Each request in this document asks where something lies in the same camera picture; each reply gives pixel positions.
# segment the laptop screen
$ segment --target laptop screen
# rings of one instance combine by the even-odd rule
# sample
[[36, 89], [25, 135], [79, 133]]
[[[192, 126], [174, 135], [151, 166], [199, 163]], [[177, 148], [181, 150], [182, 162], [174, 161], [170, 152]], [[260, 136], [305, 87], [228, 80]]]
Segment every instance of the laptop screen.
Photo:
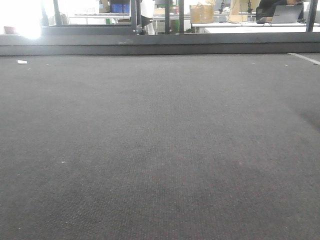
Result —
[[291, 24], [298, 21], [303, 5], [278, 5], [275, 8], [271, 23]]

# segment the white table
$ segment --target white table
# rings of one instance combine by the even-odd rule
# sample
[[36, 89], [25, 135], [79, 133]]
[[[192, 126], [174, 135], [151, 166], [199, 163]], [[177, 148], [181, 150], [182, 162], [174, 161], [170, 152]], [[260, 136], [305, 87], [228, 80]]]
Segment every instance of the white table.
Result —
[[[265, 23], [256, 22], [224, 22], [192, 24], [200, 33], [208, 34], [234, 34], [234, 33], [301, 33], [306, 31], [305, 23]], [[315, 23], [314, 32], [320, 32], [319, 23]]]

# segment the white debris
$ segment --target white debris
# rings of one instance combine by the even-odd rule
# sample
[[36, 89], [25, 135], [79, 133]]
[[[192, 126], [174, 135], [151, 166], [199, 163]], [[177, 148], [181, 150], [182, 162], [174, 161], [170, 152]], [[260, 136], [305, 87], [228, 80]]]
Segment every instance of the white debris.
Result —
[[27, 61], [23, 61], [23, 60], [18, 60], [18, 64], [27, 64]]

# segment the metal pole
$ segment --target metal pole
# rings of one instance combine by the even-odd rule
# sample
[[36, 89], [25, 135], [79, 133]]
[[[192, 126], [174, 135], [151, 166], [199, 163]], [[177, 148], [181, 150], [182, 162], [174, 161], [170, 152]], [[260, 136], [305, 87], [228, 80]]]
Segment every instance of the metal pole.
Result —
[[318, 0], [310, 1], [310, 9], [308, 19], [306, 20], [306, 32], [312, 32], [314, 28], [316, 13], [317, 13]]
[[179, 0], [179, 33], [185, 32], [185, 0]]
[[164, 25], [165, 34], [170, 34], [170, 0], [165, 0]]
[[136, 0], [136, 24], [141, 25], [141, 7], [140, 7], [140, 0]]
[[61, 17], [60, 17], [58, 0], [53, 0], [53, 7], [54, 7], [55, 24], [57, 26], [61, 26], [62, 21], [61, 21]]
[[132, 33], [136, 35], [136, 34], [138, 34], [138, 31], [137, 31], [137, 1], [136, 0], [130, 0], [130, 9], [131, 9]]

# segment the bright light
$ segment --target bright light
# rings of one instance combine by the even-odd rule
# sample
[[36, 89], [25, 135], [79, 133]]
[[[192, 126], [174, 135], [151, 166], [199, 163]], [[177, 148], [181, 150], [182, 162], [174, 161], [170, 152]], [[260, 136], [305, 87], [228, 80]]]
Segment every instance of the bright light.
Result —
[[1, 25], [15, 27], [17, 33], [31, 39], [41, 35], [41, 2], [40, 0], [0, 0]]

